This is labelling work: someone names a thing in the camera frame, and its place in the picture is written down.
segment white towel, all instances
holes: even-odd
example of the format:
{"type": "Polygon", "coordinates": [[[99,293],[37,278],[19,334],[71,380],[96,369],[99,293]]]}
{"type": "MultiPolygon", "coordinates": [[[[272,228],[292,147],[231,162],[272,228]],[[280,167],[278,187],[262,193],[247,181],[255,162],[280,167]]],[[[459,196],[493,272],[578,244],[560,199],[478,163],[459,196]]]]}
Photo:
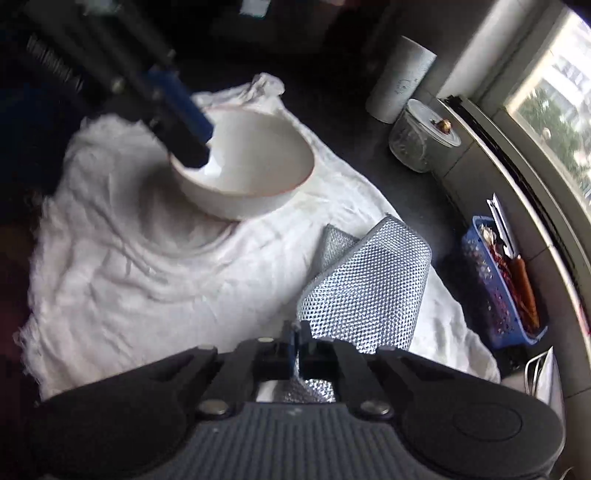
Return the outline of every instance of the white towel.
{"type": "MultiPolygon", "coordinates": [[[[57,193],[44,204],[33,257],[24,361],[43,398],[199,344],[232,350],[279,333],[327,223],[364,236],[385,213],[379,190],[287,111],[283,84],[194,96],[285,116],[316,155],[284,207],[225,222],[187,202],[164,147],[141,124],[104,116],[73,137],[57,193]]],[[[492,381],[496,363],[431,269],[411,352],[492,381]]]]}

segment plastic basket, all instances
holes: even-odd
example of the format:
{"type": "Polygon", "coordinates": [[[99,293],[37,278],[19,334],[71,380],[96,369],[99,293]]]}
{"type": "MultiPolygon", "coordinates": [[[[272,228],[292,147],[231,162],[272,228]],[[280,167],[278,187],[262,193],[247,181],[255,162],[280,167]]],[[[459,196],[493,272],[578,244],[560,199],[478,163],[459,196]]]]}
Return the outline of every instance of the plastic basket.
{"type": "Polygon", "coordinates": [[[496,230],[492,218],[474,216],[472,226],[462,238],[462,251],[475,266],[478,279],[489,295],[492,315],[486,319],[486,331],[491,344],[495,349],[511,345],[533,345],[540,341],[548,327],[542,328],[535,336],[524,330],[513,298],[480,235],[481,225],[496,230]]]}

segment jar lid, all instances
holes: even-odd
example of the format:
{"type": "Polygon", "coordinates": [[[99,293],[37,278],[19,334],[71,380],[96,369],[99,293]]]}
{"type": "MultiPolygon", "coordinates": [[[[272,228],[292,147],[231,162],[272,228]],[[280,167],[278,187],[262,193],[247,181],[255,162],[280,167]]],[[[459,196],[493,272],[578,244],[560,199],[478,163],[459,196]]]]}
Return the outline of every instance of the jar lid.
{"type": "Polygon", "coordinates": [[[406,105],[406,110],[438,142],[447,147],[459,147],[462,144],[462,140],[453,128],[448,134],[445,134],[435,126],[443,118],[427,105],[411,98],[406,105]]]}

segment paper towel roll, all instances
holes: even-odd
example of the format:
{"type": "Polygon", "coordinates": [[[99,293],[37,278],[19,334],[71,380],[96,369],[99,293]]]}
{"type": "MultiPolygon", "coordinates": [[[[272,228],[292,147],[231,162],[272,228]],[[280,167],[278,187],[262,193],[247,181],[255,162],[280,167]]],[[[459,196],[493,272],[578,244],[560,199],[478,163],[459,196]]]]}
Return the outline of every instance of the paper towel roll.
{"type": "Polygon", "coordinates": [[[386,124],[394,123],[435,58],[432,51],[400,37],[365,104],[368,113],[386,124]]]}

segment screw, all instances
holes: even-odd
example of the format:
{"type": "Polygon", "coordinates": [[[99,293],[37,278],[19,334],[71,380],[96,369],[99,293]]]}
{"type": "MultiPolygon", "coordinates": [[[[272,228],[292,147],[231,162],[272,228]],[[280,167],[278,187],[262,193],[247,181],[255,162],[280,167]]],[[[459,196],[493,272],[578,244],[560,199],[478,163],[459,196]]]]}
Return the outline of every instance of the screw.
{"type": "Polygon", "coordinates": [[[125,89],[125,80],[121,77],[116,78],[111,82],[111,92],[118,95],[125,89]]]}
{"type": "Polygon", "coordinates": [[[230,409],[230,406],[223,400],[212,399],[203,400],[197,408],[205,415],[219,417],[226,414],[230,409]]]}
{"type": "Polygon", "coordinates": [[[390,404],[380,400],[366,400],[361,404],[361,410],[371,416],[381,417],[390,412],[390,404]]]}

